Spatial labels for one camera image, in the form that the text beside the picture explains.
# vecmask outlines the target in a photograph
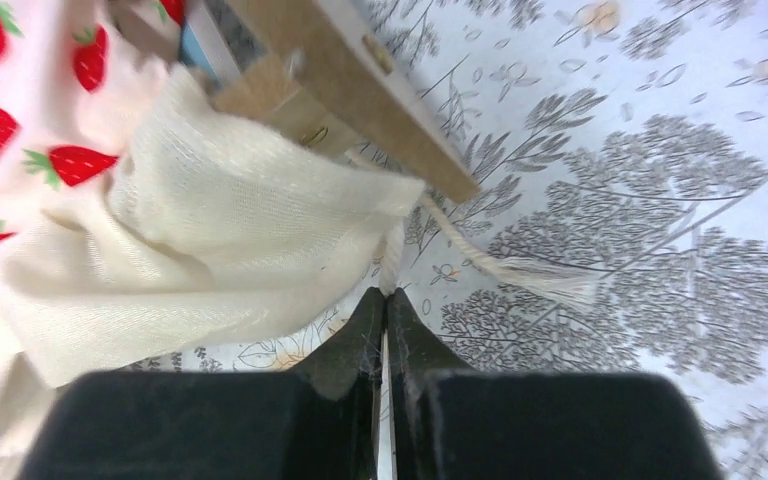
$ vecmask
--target drawstring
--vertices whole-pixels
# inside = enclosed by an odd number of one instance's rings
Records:
[[[381,169],[374,162],[365,158],[357,149],[349,150],[346,152],[346,156],[361,167]],[[591,272],[573,267],[559,267],[548,262],[528,258],[511,257],[497,259],[491,257],[469,243],[452,221],[449,220],[445,212],[434,203],[434,200],[427,193],[422,194],[420,202],[434,220],[437,221],[440,231],[449,237],[452,244],[458,247],[474,266],[495,276],[502,283],[523,287],[535,295],[554,300],[578,311],[586,312],[590,310],[595,301],[597,284],[597,277]],[[398,276],[397,272],[387,272],[388,268],[398,269],[400,267],[403,247],[400,245],[397,248],[391,245],[391,239],[392,241],[404,243],[403,222],[399,222],[385,236],[387,253],[385,253],[384,258],[381,260],[382,283],[385,278],[391,281],[389,279],[394,279]],[[399,260],[385,263],[384,259],[388,258],[388,254],[391,251],[398,252],[393,253],[393,255],[398,257]],[[385,295],[389,295],[389,293],[384,291],[383,287],[379,288]]]

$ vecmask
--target wooden block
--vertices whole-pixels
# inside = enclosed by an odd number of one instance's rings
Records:
[[[304,66],[295,78],[325,111],[453,201],[479,192],[457,150],[348,0],[227,3],[278,58],[302,51]]]
[[[290,140],[327,157],[337,157],[363,142],[354,130],[332,115],[291,79],[284,62],[266,55],[212,99],[220,112],[256,120]]]

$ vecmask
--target floral tablecloth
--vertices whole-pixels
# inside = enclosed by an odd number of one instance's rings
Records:
[[[665,375],[726,477],[768,478],[768,0],[356,3],[483,186],[438,199],[460,230],[601,274],[576,313],[477,271],[418,209],[401,278],[423,321],[481,369]],[[292,337],[134,368],[287,367],[378,274]]]

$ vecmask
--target floral pattern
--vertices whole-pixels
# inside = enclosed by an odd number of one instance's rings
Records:
[[[768,2],[354,2],[482,185],[434,196],[452,222],[492,255],[601,278],[588,314],[499,285],[416,209],[401,285],[423,321],[482,369],[658,372],[726,478],[768,478]],[[286,368],[377,260],[291,337],[135,368]]]

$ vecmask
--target cream fabric bag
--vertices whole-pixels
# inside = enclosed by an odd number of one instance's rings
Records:
[[[303,327],[423,189],[216,113],[174,67],[112,178],[0,246],[0,459],[21,457],[52,389],[83,373]]]

